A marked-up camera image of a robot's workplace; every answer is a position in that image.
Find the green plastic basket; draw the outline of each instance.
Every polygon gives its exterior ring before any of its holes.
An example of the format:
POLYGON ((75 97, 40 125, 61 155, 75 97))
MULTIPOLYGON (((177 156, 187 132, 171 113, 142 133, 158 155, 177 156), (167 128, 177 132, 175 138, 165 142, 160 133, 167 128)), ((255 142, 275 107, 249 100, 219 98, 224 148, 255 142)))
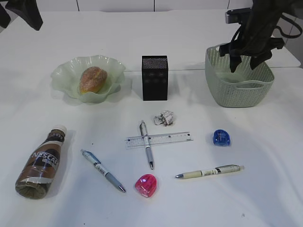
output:
POLYGON ((265 97, 274 82, 274 74, 265 62, 251 70, 250 59, 242 56, 242 63, 231 73, 229 54, 220 57, 219 46, 206 50, 205 76, 217 104, 252 107, 265 97))

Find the black box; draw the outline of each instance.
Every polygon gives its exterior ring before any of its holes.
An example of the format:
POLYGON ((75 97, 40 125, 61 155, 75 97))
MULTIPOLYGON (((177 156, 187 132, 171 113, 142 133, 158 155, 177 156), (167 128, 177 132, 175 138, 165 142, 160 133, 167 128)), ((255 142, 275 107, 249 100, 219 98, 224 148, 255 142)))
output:
POLYGON ((167 56, 142 56, 143 101, 167 100, 168 80, 167 56))

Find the glass bowl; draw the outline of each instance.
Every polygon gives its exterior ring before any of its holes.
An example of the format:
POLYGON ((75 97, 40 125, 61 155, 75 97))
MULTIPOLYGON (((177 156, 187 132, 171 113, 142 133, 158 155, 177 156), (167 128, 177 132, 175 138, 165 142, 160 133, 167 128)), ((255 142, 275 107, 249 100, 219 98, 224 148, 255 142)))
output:
POLYGON ((77 57, 59 65, 51 74, 52 87, 63 91, 68 96, 87 103, 101 103, 106 97, 118 90, 124 82, 125 66, 116 59, 102 55, 77 57), (82 73, 89 67, 98 66, 107 72, 105 85, 97 92, 79 93, 79 84, 82 73))

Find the robotic arm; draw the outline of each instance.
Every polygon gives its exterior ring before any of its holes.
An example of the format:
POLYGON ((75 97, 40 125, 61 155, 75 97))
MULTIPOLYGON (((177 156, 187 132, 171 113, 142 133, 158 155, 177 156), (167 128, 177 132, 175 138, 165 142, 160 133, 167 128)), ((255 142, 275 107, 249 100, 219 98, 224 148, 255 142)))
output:
MULTIPOLYGON (((5 8, 23 18, 34 30, 38 31, 43 24, 36 0, 9 0, 5 8)), ((9 23, 9 15, 2 5, 0 5, 0 26, 6 28, 9 23)))
POLYGON ((272 38, 275 28, 287 38, 297 38, 302 34, 301 27, 282 13, 303 18, 303 0, 253 0, 252 8, 235 9, 226 12, 226 23, 239 23, 241 26, 228 44, 221 45, 221 56, 230 55, 230 69, 235 72, 241 63, 241 55, 251 56, 250 67, 256 68, 259 64, 271 58, 272 49, 281 49, 284 46, 282 38, 272 38), (282 18, 293 24, 300 33, 298 35, 284 34, 277 25, 282 18))

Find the ballpoint pen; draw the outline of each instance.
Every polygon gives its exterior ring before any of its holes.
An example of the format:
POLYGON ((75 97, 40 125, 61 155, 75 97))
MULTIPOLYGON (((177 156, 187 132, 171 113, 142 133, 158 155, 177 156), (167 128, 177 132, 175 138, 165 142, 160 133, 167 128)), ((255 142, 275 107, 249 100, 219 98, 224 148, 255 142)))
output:
POLYGON ((144 121, 141 121, 139 128, 140 128, 141 136, 143 136, 143 140, 145 143, 144 147, 145 147, 148 164, 150 165, 151 169, 153 169, 154 161, 153 161, 153 157, 152 157, 152 149, 151 149, 151 145, 149 143, 147 128, 146 128, 146 124, 144 121))
POLYGON ((94 167, 115 186, 119 191, 126 192, 122 184, 101 164, 101 162, 93 155, 93 153, 81 149, 82 155, 94 165, 94 167))
POLYGON ((244 169, 244 166, 237 166, 237 165, 228 165, 228 166, 220 166, 215 169, 209 169, 209 170, 198 170, 194 172, 188 172, 183 174, 178 174, 175 176, 177 179, 188 179, 193 177, 201 177, 201 176, 209 176, 209 175, 215 175, 215 174, 225 174, 230 172, 236 172, 244 169))

